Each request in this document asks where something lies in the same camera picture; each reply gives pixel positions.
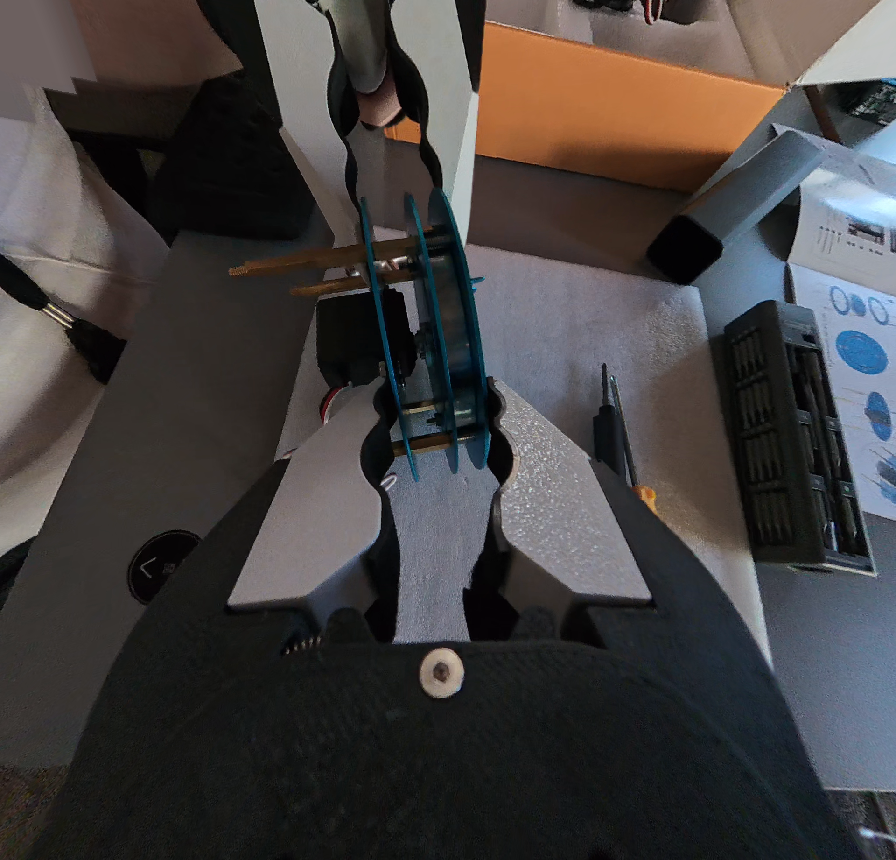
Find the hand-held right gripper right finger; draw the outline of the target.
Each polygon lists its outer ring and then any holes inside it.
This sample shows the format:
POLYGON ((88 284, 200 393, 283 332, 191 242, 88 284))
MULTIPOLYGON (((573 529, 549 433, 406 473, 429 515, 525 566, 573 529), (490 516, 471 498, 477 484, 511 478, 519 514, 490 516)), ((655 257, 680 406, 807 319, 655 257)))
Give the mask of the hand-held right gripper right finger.
POLYGON ((487 414, 497 488, 463 591, 469 638, 506 641, 530 609, 562 635, 585 608, 651 608, 588 453, 494 378, 487 414))

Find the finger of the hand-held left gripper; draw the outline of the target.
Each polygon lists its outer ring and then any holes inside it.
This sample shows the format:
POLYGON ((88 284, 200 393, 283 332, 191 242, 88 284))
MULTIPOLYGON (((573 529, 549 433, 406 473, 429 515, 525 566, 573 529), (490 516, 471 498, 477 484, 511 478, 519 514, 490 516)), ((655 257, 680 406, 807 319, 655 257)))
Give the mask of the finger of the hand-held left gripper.
POLYGON ((253 0, 271 71, 281 137, 336 246, 358 244, 359 214, 346 184, 349 154, 330 116, 336 62, 330 21, 305 0, 253 0))
POLYGON ((478 94, 472 87, 455 0, 395 0, 398 47, 420 74, 427 100, 421 132, 434 150, 462 242, 467 241, 475 167, 478 94))

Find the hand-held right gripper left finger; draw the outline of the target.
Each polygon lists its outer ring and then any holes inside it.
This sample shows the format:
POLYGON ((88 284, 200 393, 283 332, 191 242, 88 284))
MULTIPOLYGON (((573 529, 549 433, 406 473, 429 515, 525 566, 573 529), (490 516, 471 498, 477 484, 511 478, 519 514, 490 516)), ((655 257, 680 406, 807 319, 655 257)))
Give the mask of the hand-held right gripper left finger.
POLYGON ((228 599, 232 611, 297 609, 319 630, 352 608, 395 637, 399 541, 382 483, 395 460, 395 402, 377 378, 354 388, 287 461, 228 599))

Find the blue round base plate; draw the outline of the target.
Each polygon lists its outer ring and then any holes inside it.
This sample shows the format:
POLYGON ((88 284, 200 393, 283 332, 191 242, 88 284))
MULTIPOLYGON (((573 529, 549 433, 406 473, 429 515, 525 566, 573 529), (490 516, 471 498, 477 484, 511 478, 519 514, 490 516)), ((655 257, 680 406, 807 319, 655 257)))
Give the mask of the blue round base plate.
MULTIPOLYGON (((452 473, 458 473, 461 447, 470 461, 484 467, 490 434, 487 414, 487 372, 474 294, 479 279, 469 273, 463 242, 450 201, 442 189, 433 189, 428 202, 428 229, 412 195, 405 196, 407 249, 390 255, 404 257, 397 270, 380 266, 389 256, 374 247, 373 226, 365 199, 360 200, 360 223, 365 249, 364 272, 374 298, 385 361, 385 382, 391 390, 397 413, 400 441, 405 444, 425 435, 444 434, 456 449, 443 451, 452 473), (394 373, 382 308, 387 275, 406 275, 414 288, 420 328, 414 336, 417 355, 426 365, 421 400, 408 397, 408 379, 398 381, 394 373), (433 400, 434 414, 406 415, 401 406, 433 400)), ((406 456, 415 481, 420 474, 417 454, 406 456)))

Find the person's left forearm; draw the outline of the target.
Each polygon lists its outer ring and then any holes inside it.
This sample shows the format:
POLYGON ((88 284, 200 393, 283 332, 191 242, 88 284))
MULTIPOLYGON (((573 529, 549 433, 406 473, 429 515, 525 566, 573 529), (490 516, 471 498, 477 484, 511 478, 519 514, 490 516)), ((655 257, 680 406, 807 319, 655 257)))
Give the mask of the person's left forearm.
POLYGON ((241 68, 196 0, 70 1, 101 84, 184 88, 241 68))

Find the round black desk sticker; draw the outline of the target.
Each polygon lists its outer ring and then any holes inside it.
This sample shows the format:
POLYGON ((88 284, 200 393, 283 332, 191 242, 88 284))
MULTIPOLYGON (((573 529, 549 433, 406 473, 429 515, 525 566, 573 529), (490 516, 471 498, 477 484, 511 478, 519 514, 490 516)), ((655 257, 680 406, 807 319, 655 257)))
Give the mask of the round black desk sticker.
POLYGON ((132 557, 126 575, 131 596, 147 606, 163 585, 200 544, 196 534, 181 529, 168 530, 150 538, 132 557))

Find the person's left hand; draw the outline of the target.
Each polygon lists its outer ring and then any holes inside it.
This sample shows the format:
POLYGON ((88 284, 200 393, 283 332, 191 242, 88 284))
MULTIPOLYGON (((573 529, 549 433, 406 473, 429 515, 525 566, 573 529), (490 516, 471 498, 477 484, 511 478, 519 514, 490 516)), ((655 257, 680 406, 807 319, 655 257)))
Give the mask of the person's left hand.
POLYGON ((372 92, 355 92, 359 120, 365 127, 384 128, 401 121, 404 112, 392 70, 385 71, 384 78, 372 92))

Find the black precision screwdriver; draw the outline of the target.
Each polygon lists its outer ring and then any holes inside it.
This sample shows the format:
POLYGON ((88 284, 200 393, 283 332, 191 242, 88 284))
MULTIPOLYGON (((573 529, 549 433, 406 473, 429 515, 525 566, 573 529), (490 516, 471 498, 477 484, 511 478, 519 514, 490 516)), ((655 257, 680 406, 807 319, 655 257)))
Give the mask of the black precision screwdriver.
POLYGON ((601 364, 601 404, 592 420, 594 459, 608 466, 623 480, 626 462, 623 442, 623 420, 612 389, 612 379, 606 362, 601 364))

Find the black perforated box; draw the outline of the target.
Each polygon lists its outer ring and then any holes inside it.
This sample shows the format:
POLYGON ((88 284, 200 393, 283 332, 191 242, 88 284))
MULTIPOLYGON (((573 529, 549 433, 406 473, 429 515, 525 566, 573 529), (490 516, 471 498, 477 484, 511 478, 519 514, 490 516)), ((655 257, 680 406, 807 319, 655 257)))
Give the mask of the black perforated box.
POLYGON ((244 70, 203 83, 166 144, 145 204, 168 244, 185 230, 294 240, 315 207, 244 70))

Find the orange cardboard box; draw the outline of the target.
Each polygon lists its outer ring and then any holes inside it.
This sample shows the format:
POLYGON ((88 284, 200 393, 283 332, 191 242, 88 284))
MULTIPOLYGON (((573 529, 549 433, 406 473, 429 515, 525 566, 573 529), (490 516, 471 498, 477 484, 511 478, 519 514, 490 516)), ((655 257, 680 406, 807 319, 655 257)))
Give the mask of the orange cardboard box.
POLYGON ((476 152, 690 193, 790 88, 894 77, 895 0, 725 1, 752 80, 487 20, 476 152))

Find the black servo motor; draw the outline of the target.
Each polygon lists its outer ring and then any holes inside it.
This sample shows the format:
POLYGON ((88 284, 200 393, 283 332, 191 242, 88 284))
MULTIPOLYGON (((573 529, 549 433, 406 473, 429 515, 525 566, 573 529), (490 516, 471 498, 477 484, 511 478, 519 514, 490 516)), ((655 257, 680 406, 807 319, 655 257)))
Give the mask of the black servo motor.
MULTIPOLYGON (((398 381, 404 381, 418 359, 404 295, 385 289, 382 308, 394 373, 398 381)), ((370 293, 325 297, 317 302, 316 359, 330 388, 365 385, 379 376, 385 351, 370 293)))

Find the white foam sheet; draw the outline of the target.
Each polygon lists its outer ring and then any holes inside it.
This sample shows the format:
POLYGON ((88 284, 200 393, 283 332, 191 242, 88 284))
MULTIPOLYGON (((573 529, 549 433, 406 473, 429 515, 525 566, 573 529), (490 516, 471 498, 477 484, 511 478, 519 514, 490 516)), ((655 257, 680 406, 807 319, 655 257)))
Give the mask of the white foam sheet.
MULTIPOLYGON (((659 517, 728 594, 771 660, 699 291, 505 250, 468 247, 487 373, 591 452, 603 363, 617 377, 639 477, 659 517)), ((396 640, 464 641, 462 590, 496 478, 461 453, 392 470, 400 545, 396 640)))

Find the black screwdriver bit tray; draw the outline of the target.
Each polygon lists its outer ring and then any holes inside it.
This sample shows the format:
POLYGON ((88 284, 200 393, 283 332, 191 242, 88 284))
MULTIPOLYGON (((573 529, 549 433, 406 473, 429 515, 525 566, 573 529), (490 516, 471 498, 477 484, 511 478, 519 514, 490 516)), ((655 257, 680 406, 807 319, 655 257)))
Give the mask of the black screwdriver bit tray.
POLYGON ((724 328, 722 360, 756 563, 876 577, 812 310, 757 303, 724 328))

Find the black badge reel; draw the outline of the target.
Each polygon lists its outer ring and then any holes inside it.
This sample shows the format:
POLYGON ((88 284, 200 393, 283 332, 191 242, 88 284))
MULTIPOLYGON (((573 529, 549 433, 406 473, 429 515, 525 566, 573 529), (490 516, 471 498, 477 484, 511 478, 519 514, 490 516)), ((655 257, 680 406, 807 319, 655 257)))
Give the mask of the black badge reel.
POLYGON ((86 319, 75 317, 54 303, 48 294, 15 262, 1 256, 1 289, 20 305, 50 318, 65 333, 84 359, 94 379, 106 386, 118 366, 127 341, 86 319))

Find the person's white shirt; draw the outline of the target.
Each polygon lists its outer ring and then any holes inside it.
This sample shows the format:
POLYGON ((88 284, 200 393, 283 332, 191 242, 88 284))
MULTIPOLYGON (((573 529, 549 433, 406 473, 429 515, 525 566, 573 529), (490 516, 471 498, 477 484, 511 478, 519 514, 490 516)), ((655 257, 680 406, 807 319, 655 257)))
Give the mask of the person's white shirt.
MULTIPOLYGON (((21 85, 27 120, 1 123, 1 249, 75 317, 129 338, 168 255, 156 231, 103 180, 21 85)), ((1 299, 1 552, 34 538, 104 387, 63 329, 1 299)))

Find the dark grey case sleeve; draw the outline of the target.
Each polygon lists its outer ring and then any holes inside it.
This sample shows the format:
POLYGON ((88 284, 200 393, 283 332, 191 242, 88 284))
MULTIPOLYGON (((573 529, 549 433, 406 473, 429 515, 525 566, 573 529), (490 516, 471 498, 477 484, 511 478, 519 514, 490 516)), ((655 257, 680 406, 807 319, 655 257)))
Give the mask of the dark grey case sleeve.
POLYGON ((691 284, 797 189, 824 156, 808 137, 783 132, 674 216, 647 248, 647 261, 673 283, 691 284))

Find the printed instruction manual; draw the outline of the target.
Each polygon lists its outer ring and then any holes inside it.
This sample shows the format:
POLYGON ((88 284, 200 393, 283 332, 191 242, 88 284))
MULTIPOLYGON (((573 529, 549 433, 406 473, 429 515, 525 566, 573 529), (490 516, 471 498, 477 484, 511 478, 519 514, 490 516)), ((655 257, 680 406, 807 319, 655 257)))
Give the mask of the printed instruction manual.
POLYGON ((812 310, 863 511, 895 518, 895 171, 808 137, 822 163, 799 186, 792 302, 812 310))

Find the orange handled screwdriver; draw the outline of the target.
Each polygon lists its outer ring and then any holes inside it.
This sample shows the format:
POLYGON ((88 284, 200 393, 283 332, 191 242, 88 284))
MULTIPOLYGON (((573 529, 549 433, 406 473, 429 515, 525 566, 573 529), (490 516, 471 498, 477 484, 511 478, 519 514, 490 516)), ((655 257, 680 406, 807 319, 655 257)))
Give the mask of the orange handled screwdriver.
POLYGON ((610 393, 613 401, 613 405, 616 410, 616 417, 619 421, 619 426, 621 428, 621 438, 622 438, 622 448, 623 448, 623 473, 622 478, 626 481, 626 484, 630 487, 633 493, 635 493, 638 498, 653 512, 657 513, 656 508, 656 500, 657 494, 653 490, 653 488, 644 485, 641 483, 641 479, 639 474, 637 473, 636 465, 634 463, 633 451, 631 440, 629 436, 629 429, 627 427, 627 422, 624 415, 623 409, 623 401, 620 393, 618 379, 615 375, 609 376, 609 387, 610 393))

